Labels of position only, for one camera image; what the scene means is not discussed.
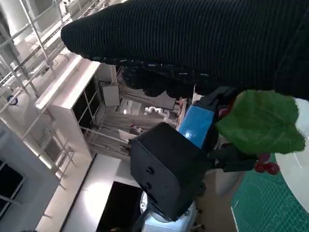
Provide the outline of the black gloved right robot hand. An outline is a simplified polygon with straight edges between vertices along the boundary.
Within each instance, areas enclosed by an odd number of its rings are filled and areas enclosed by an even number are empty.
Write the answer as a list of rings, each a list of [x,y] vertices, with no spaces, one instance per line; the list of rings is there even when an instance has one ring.
[[[67,24],[61,39],[91,61],[309,98],[306,0],[128,0]]]

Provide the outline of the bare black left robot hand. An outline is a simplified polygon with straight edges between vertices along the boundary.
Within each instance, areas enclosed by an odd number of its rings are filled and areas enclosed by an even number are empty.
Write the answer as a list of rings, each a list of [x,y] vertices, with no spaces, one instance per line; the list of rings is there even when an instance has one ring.
[[[230,142],[219,141],[216,123],[223,118],[219,111],[227,107],[239,90],[220,87],[207,96],[202,96],[189,107],[178,132],[197,146],[202,155],[202,167],[222,169],[224,172],[250,171],[257,156],[241,152]]]

